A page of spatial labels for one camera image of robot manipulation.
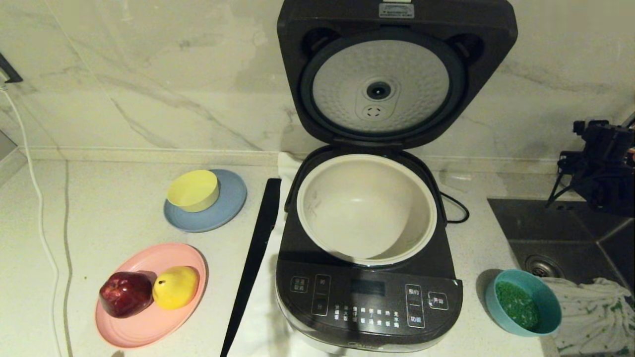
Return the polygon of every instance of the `bowl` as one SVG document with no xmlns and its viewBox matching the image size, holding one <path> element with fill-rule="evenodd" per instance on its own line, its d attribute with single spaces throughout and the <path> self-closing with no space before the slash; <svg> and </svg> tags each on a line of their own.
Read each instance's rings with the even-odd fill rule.
<svg viewBox="0 0 635 357">
<path fill-rule="evenodd" d="M 497 291 L 498 283 L 503 284 L 500 285 L 501 287 L 506 286 L 506 290 Z M 503 295 L 514 293 L 510 288 L 520 289 L 531 297 L 538 312 L 538 321 L 533 327 L 525 328 L 516 323 L 503 308 L 501 300 L 507 300 L 507 297 Z M 556 295 L 540 278 L 526 271 L 510 269 L 499 273 L 487 287 L 485 301 L 491 317 L 500 327 L 514 335 L 525 337 L 549 335 L 554 333 L 562 322 L 562 311 Z"/>
<path fill-rule="evenodd" d="M 216 202 L 219 192 L 218 179 L 213 172 L 195 170 L 172 182 L 168 188 L 168 201 L 185 212 L 200 212 Z"/>
<path fill-rule="evenodd" d="M 437 222 L 434 198 L 419 176 L 367 154 L 338 156 L 311 170 L 298 190 L 297 211 L 317 246 L 364 266 L 417 254 Z"/>
</svg>

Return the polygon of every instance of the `yellow pear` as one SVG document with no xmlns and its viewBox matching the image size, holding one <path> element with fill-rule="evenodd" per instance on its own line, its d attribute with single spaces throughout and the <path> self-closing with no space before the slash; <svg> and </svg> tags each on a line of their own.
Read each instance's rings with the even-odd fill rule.
<svg viewBox="0 0 635 357">
<path fill-rule="evenodd" d="M 154 302 L 163 309 L 180 309 L 192 300 L 198 283 L 199 275 L 193 267 L 171 267 L 154 281 L 152 297 Z"/>
</svg>

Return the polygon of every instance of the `white countertop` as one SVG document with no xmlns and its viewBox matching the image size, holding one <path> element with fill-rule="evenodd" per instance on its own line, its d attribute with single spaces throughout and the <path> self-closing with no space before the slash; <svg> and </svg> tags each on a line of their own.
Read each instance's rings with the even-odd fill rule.
<svg viewBox="0 0 635 357">
<path fill-rule="evenodd" d="M 56 306 L 60 332 L 64 330 L 65 282 L 69 276 L 65 240 L 69 247 L 72 274 L 66 317 L 73 356 L 219 355 L 265 183 L 277 170 L 273 166 L 213 166 L 242 176 L 249 192 L 245 206 L 218 229 L 184 233 L 163 218 L 164 192 L 174 178 L 197 168 L 201 166 L 36 161 L 46 202 L 46 237 L 60 266 Z M 447 336 L 416 355 L 542 356 L 550 347 L 542 347 L 540 339 L 511 335 L 488 317 L 477 286 L 484 281 L 483 276 L 479 278 L 484 271 L 516 266 L 486 199 L 544 199 L 554 177 L 448 172 L 435 176 L 442 191 L 471 211 L 468 222 L 447 228 L 456 275 L 464 284 L 464 301 L 461 315 Z M 52 273 L 37 236 L 37 199 L 26 166 L 0 187 L 0 202 L 0 351 L 11 356 L 52 356 L 48 323 Z M 447 203 L 446 209 L 450 219 L 461 217 L 453 205 Z M 205 256 L 209 267 L 205 295 L 196 312 L 175 333 L 154 345 L 118 354 L 95 328 L 97 292 L 128 257 L 170 241 L 190 244 Z"/>
</svg>

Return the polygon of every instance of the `white cable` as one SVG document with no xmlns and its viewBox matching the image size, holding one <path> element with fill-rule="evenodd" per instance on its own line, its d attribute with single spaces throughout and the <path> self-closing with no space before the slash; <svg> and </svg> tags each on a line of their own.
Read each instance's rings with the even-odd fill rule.
<svg viewBox="0 0 635 357">
<path fill-rule="evenodd" d="M 55 262 L 55 258 L 53 258 L 53 254 L 51 253 L 51 248 L 48 246 L 48 242 L 46 241 L 46 236 L 44 235 L 44 198 L 42 197 L 42 191 L 39 188 L 36 180 L 36 174 L 33 172 L 33 161 L 31 160 L 31 154 L 29 152 L 29 143 L 27 141 L 27 133 L 24 130 L 24 124 L 22 123 L 22 118 L 20 117 L 20 112 L 18 112 L 18 108 L 13 103 L 13 100 L 7 93 L 6 84 L 2 81 L 0 83 L 0 91 L 4 93 L 6 99 L 11 104 L 11 108 L 13 108 L 13 112 L 15 113 L 15 117 L 18 119 L 18 124 L 20 125 L 20 129 L 22 130 L 22 140 L 24 142 L 24 152 L 27 155 L 27 162 L 29 164 L 29 173 L 31 175 L 31 181 L 33 182 L 33 187 L 36 190 L 37 200 L 38 200 L 38 216 L 37 216 L 37 225 L 39 228 L 39 237 L 40 242 L 42 243 L 42 247 L 44 248 L 44 252 L 46 253 L 46 258 L 48 262 L 51 264 L 51 268 L 53 269 L 53 289 L 51 292 L 51 329 L 53 330 L 53 337 L 55 338 L 55 351 L 57 352 L 58 357 L 62 357 L 62 351 L 60 350 L 60 342 L 57 338 L 57 329 L 55 327 L 55 295 L 57 293 L 57 283 L 60 279 L 60 271 L 57 267 L 57 263 Z"/>
</svg>

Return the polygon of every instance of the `red apple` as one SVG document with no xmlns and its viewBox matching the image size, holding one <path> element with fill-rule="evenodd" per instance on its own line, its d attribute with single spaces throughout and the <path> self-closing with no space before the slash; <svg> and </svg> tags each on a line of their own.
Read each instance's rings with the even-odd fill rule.
<svg viewBox="0 0 635 357">
<path fill-rule="evenodd" d="M 152 282 L 144 273 L 119 271 L 99 289 L 104 310 L 114 318 L 129 318 L 152 303 Z"/>
</svg>

